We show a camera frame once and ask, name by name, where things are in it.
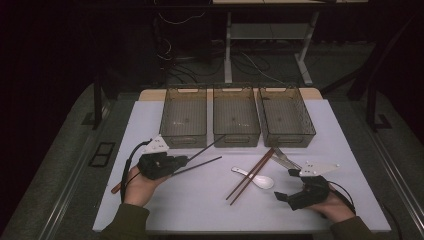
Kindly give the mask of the transparent brown plastic bin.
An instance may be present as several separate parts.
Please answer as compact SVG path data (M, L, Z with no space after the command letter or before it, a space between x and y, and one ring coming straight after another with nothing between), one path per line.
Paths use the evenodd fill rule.
M266 147L306 148L316 135L298 88L261 87L257 104Z
M207 90L168 88L159 133L172 149L205 147Z
M213 89L213 134L217 148L256 147L261 130L251 86Z

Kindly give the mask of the person's left hand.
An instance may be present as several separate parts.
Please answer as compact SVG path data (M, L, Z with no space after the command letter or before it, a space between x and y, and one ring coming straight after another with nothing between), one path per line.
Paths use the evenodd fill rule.
M151 180L143 176L136 166L132 167L128 174L128 184L123 202L144 207L152 198L156 188L167 179L169 179L169 176Z

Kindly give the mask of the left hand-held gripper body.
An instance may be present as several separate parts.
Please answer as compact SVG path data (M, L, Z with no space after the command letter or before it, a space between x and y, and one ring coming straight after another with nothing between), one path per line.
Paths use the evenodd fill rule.
M161 135L156 136L142 150L137 167L144 177L156 180L173 174L179 165L173 156L168 156L169 146Z

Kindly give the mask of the white ceramic spoon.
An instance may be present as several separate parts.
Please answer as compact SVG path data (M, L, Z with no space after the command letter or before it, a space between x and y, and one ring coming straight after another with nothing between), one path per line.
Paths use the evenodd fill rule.
M262 175L254 176L253 174L249 174L247 171L239 167L232 167L231 170L244 176L248 176L253 181L253 183L261 189L270 189L274 186L274 181L270 177Z

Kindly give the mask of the person's right hand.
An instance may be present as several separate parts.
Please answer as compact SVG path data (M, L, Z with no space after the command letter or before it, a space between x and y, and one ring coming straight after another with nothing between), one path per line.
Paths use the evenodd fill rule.
M355 217L352 210L334 193L330 193L325 201L309 206L309 209L323 214L333 223Z

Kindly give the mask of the black floor outlet frame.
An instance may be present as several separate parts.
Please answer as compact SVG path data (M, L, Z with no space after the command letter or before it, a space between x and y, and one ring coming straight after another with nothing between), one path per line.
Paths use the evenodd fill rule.
M95 168L106 167L109 163L114 147L114 142L100 142L88 165Z

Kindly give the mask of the black metal stand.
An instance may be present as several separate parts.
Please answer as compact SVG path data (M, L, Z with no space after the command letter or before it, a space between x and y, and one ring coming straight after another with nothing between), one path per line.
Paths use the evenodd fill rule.
M101 88L101 81L98 76L95 76L93 81L93 104L94 104L93 111L85 115L84 120L82 121L82 124L91 125L92 129L96 130L103 119L102 88Z
M377 85L370 83L367 93L366 123L372 131L379 129L391 129L392 126L384 114L376 112L377 105Z

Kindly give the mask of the white metal desk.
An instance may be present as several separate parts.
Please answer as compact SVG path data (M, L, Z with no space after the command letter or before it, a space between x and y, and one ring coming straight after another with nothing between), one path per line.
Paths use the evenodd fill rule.
M305 57L316 29L317 21L324 10L331 7L358 7L365 6L368 0L212 0L213 7L226 7L226 32L224 55L224 80L233 82L231 41L232 40L301 40L302 48L294 54L296 66L303 83L312 86ZM281 7L288 10L290 7L305 10L311 7L311 15L307 21L294 23L236 23L233 16L237 7L252 7L258 13L270 8L276 10Z

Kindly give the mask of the metal floor rail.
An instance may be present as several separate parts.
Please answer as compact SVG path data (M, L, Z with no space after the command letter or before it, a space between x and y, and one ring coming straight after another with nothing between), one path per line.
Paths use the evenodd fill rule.
M424 146L407 130L368 130L380 162L424 239Z
M48 153L43 172L50 181L43 188L52 198L36 240L82 240L95 238L92 227L105 189L107 168L89 165L104 139L103 128L110 119L104 111L97 129L72 116L60 130Z

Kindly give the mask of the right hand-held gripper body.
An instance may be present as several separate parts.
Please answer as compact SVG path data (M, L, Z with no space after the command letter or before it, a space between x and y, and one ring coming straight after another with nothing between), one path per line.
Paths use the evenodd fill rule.
M290 207L298 210L326 200L330 188L323 174L339 168L339 164L307 161L300 169L303 190L288 197Z

